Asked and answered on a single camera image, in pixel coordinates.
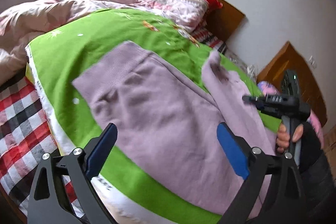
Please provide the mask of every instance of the green fabric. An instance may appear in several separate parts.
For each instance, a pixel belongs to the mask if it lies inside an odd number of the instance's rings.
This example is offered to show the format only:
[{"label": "green fabric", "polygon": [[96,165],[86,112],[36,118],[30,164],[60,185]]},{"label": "green fabric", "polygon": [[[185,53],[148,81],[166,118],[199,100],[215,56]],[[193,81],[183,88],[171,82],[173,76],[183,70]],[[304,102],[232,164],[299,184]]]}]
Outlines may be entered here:
[{"label": "green fabric", "polygon": [[[145,27],[143,20],[159,31]],[[201,80],[201,67],[211,49],[205,45],[197,48],[171,25],[170,20],[139,10],[100,10],[30,43],[40,83],[59,124],[76,146],[84,147],[102,130],[71,82],[123,41],[131,40],[157,53],[207,92]],[[228,70],[236,70],[252,94],[260,94],[255,83],[231,61],[222,56],[221,63]],[[79,98],[78,105],[73,103],[74,98]],[[266,115],[261,118],[271,130],[277,130],[279,120]],[[220,219],[219,215],[196,207],[167,190],[117,147],[110,153],[101,174],[133,201],[176,223],[209,224]]]}]

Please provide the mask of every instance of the wooden headboard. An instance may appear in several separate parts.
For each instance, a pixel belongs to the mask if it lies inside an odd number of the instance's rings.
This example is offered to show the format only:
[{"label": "wooden headboard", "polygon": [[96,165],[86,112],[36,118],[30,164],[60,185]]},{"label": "wooden headboard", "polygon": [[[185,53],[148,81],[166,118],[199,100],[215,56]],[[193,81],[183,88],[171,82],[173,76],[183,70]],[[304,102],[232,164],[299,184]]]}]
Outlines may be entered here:
[{"label": "wooden headboard", "polygon": [[281,90],[281,80],[284,77],[284,71],[287,69],[296,71],[302,100],[310,104],[321,125],[324,126],[328,119],[322,93],[305,59],[294,49],[289,41],[258,74],[257,82],[267,81],[272,83],[278,90]]},{"label": "wooden headboard", "polygon": [[225,42],[240,25],[245,15],[225,0],[218,1],[223,3],[223,8],[209,14],[206,18],[207,29]]}]

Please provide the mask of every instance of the silver bolt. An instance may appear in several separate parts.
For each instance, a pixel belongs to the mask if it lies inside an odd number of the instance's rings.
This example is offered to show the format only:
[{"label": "silver bolt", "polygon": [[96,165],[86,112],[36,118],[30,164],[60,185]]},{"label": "silver bolt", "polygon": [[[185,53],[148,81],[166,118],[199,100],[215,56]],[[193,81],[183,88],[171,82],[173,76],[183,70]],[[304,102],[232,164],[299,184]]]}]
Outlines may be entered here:
[{"label": "silver bolt", "polygon": [[42,156],[42,159],[47,160],[48,158],[50,158],[50,154],[49,153],[44,153]]},{"label": "silver bolt", "polygon": [[253,147],[252,148],[252,153],[259,155],[261,153],[261,149],[259,147]]},{"label": "silver bolt", "polygon": [[289,160],[290,160],[292,157],[293,157],[293,156],[292,156],[291,153],[289,153],[289,152],[286,152],[286,153],[285,153],[285,158],[286,158],[286,159],[289,159]]},{"label": "silver bolt", "polygon": [[80,153],[82,153],[82,149],[79,148],[79,147],[77,147],[73,150],[73,154],[76,155],[76,156],[79,155]]}]

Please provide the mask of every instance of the finger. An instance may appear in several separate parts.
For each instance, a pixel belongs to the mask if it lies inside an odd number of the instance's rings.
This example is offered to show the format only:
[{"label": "finger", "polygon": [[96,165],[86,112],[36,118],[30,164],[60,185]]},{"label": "finger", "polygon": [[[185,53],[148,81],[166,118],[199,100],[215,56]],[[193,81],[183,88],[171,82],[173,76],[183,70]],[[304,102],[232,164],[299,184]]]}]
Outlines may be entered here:
[{"label": "finger", "polygon": [[283,123],[279,125],[278,132],[287,132],[287,129]]},{"label": "finger", "polygon": [[282,154],[283,152],[285,152],[285,150],[282,147],[278,147],[277,151]]},{"label": "finger", "polygon": [[295,132],[294,132],[294,135],[293,135],[293,142],[295,143],[299,139],[301,139],[302,134],[303,134],[303,125],[301,124],[295,129]]},{"label": "finger", "polygon": [[289,147],[289,142],[282,141],[280,139],[277,139],[277,145],[282,148],[288,148]]},{"label": "finger", "polygon": [[281,141],[289,142],[290,136],[287,132],[278,132],[278,139]]}]

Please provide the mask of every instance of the power outlet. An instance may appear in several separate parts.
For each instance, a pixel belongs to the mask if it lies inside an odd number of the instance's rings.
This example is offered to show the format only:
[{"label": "power outlet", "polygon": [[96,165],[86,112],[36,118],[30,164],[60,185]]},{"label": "power outlet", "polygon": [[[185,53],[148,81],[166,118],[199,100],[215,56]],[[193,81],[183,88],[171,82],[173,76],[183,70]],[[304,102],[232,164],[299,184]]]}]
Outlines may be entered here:
[{"label": "power outlet", "polygon": [[310,58],[309,58],[309,64],[312,66],[313,69],[317,68],[317,64],[316,64],[316,61],[313,58],[313,56],[310,56]]}]

